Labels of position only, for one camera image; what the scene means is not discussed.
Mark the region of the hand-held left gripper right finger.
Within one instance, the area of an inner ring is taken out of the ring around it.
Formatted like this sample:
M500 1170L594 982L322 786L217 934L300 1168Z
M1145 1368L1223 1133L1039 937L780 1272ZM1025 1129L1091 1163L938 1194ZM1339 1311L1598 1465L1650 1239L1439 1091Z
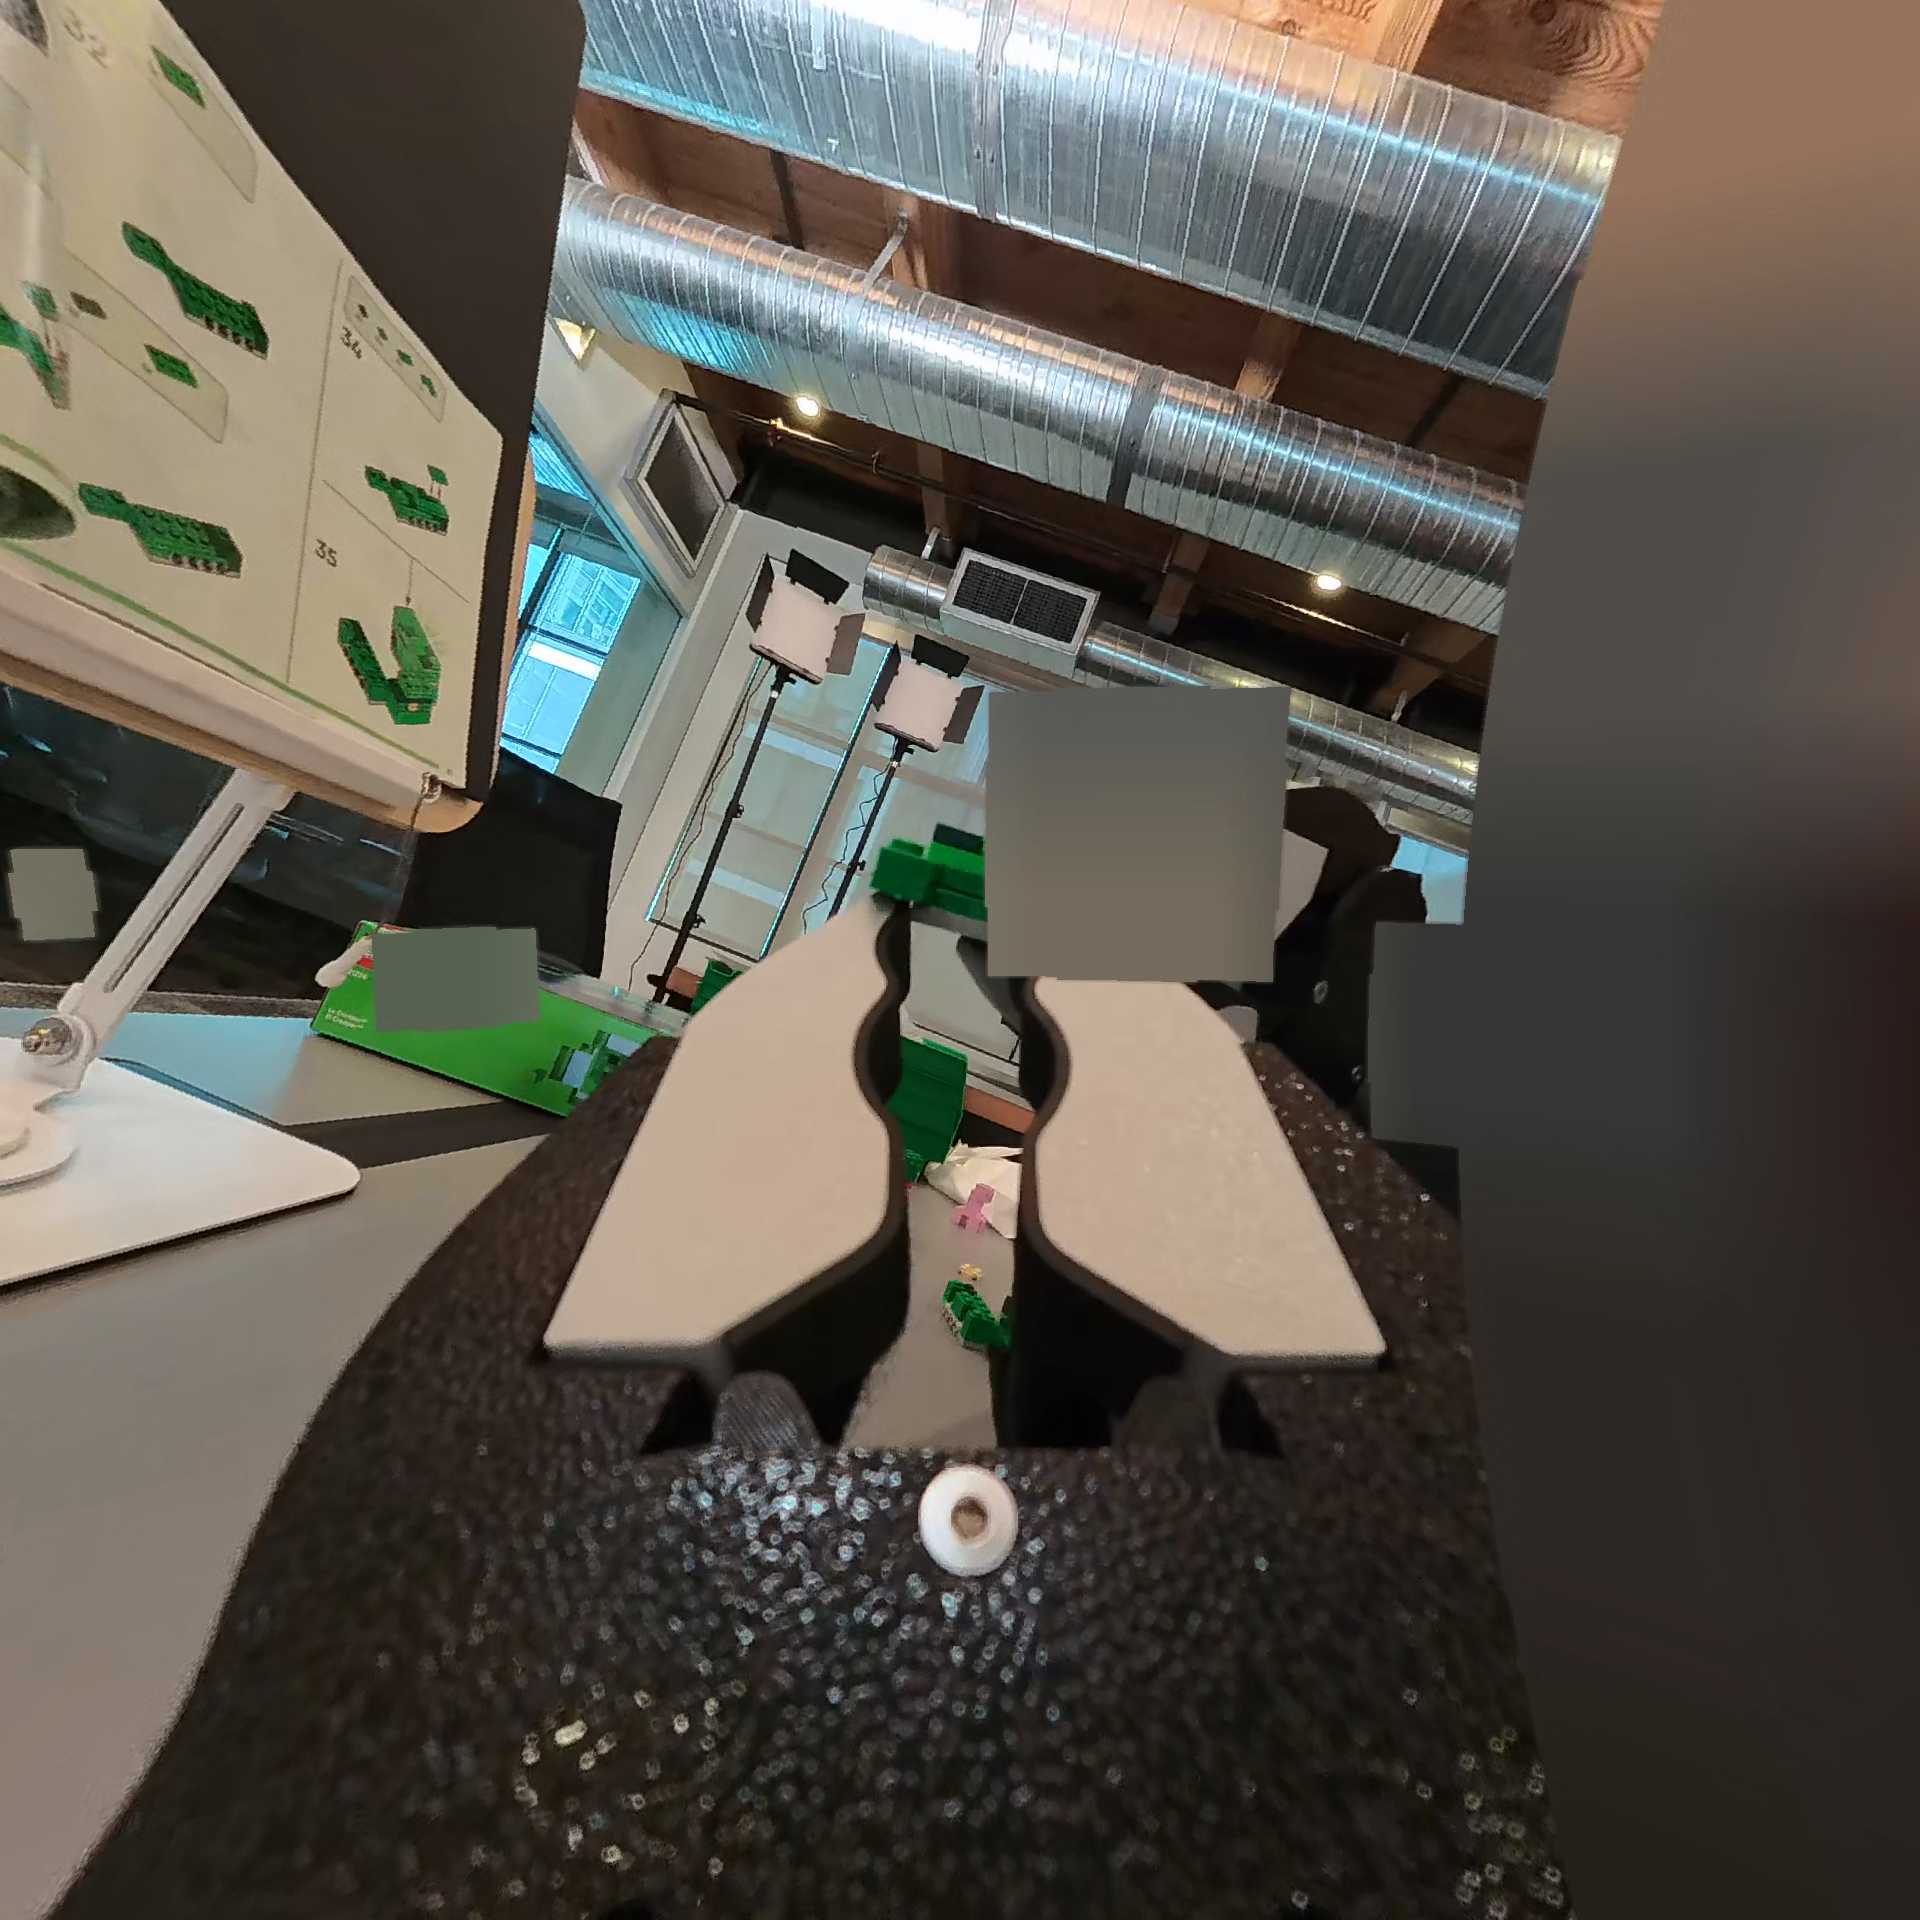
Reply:
M1015 1445L1097 1449L1141 1394L1202 1427L1386 1335L1228 1021L1187 985L1025 982Z

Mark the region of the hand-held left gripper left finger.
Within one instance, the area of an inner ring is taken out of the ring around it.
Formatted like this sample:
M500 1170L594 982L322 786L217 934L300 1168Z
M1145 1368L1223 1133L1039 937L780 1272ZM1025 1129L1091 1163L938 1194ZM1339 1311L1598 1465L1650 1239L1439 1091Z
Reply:
M545 1333L721 1393L791 1384L842 1441L910 1304L901 1074L910 913L859 901L726 985L674 1061Z

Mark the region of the green brick assembly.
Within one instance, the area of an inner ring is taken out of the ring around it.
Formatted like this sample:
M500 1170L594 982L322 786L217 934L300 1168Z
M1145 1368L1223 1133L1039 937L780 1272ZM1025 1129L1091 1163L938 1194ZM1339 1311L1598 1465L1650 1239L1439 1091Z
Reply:
M988 928L985 839L962 827L935 826L925 845L895 837L870 864L870 893L893 903L947 915L962 934Z

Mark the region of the grey desk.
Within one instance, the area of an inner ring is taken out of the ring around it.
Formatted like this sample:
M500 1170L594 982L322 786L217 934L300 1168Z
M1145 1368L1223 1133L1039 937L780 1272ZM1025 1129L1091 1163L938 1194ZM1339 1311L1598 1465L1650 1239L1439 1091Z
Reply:
M460 1224L250 1458L297 1306L37 1293L4 1335L4 1882L28 1915L1043 1915L1033 1552L927 1570L925 1471L705 1439L541 1330L665 1064Z

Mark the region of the stack of green storage bins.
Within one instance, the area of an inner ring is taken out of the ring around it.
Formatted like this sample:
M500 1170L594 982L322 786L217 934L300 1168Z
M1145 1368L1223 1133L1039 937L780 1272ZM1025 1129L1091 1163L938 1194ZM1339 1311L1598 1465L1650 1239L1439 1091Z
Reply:
M970 1069L948 1048L890 1050L905 923L859 911L734 976L749 985L740 1003L695 1014L660 1050L636 1159L667 1173L730 1152L775 1200L846 1200L854 1221L895 1215L901 1176L948 1157Z

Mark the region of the green cardboard brick box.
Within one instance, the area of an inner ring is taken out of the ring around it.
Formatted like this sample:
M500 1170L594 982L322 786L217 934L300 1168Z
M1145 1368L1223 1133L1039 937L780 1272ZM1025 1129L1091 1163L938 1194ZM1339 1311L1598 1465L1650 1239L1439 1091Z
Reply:
M628 1059L674 1041L689 1018L578 971L546 952L538 959L540 1003L529 1024L378 1034L373 936L362 922L346 952L316 975L322 991L310 1031L450 1083L566 1119Z

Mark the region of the black office chair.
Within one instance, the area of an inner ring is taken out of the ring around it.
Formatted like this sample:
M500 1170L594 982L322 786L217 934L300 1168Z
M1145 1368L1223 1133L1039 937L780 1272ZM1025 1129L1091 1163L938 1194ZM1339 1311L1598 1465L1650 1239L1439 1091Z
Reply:
M502 750L483 809L415 841L402 928L532 928L541 961L596 976L620 805Z

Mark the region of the studio panel light on stand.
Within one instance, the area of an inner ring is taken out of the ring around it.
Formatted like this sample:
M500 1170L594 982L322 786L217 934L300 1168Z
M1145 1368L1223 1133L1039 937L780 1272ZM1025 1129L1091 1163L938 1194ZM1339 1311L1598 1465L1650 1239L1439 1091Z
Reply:
M651 1003L665 1003L673 975L682 967L683 952L695 930L705 923L705 903L713 888L713 879L734 824L740 818L748 784L751 779L755 761L762 755L762 743L772 726L782 695L789 686L803 681L820 686L831 675L850 673L862 637L862 615L842 614L842 602L847 595L847 581L830 574L828 567L806 558L797 550L789 552L783 566L775 570L770 561L758 567L758 579L743 608L751 630L751 655L772 669L767 681L766 705L758 722L743 752L734 789L726 798L717 827L713 831L708 856L697 885L682 917L682 926L667 959L651 976Z
M862 818L853 854L838 863L842 879L825 915L838 915L867 864L869 845L901 767L913 752L962 746L988 689L970 675L970 659L943 640L915 637L893 647L876 685L876 729L891 741L885 770Z

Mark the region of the white wooden book stand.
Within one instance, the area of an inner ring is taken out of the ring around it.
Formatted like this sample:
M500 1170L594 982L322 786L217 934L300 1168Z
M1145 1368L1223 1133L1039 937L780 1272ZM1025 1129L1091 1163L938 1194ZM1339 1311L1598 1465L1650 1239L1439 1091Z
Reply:
M532 510L529 458L580 5L188 5L243 88L294 118L297 155L373 195L373 160L322 159L319 96L398 160L398 206L369 217L370 272L411 295L428 341L518 458L511 535L491 567L497 662L458 784L300 715L2 562L4 685L186 746L229 768L178 854L85 978L4 1041L4 1286L303 1210L357 1166L204 1096L107 1064L107 1043L260 827L309 793L399 827L467 826L497 770L506 656Z

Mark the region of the brick instruction booklet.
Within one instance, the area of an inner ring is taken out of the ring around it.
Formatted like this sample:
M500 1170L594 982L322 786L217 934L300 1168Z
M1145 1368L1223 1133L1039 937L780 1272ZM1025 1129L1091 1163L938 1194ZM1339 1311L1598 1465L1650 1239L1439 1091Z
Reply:
M4 562L458 784L518 458L188 5L4 5Z

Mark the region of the silver duct with vent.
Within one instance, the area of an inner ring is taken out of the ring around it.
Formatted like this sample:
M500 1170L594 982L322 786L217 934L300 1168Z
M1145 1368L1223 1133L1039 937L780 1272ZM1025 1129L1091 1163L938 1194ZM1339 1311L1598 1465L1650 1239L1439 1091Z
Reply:
M1017 664L1059 681L1174 689L1271 689L1269 677L1139 632L1095 619L1075 662L1043 659L991 633L943 630L941 602L953 567L878 546L863 574L863 607L925 637L943 637L975 656ZM1287 757L1299 779L1358 784L1405 809L1471 821L1478 757L1323 695L1289 689Z

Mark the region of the white duct vent grille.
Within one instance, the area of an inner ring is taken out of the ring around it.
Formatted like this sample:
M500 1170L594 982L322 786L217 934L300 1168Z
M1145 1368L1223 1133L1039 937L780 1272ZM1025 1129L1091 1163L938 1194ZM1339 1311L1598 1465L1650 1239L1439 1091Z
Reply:
M1097 614L1097 593L965 550L943 589L948 633L997 637L1043 659L1075 662Z

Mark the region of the wall air vent grille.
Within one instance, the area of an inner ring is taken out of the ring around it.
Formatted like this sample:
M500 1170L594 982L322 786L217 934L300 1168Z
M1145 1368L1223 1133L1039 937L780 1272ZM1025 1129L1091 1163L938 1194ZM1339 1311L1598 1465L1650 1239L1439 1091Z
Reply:
M730 486L695 439L677 395L659 399L620 486L678 573L697 576L726 513Z

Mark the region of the silver ventilation duct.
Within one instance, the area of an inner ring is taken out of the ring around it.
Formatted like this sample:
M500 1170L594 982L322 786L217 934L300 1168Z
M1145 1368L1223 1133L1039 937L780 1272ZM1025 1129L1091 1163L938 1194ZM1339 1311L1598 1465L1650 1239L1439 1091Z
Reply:
M593 326L766 391L1493 633L1525 491L1342 424L565 181Z
M583 86L1543 399L1619 137L1206 8L588 3Z

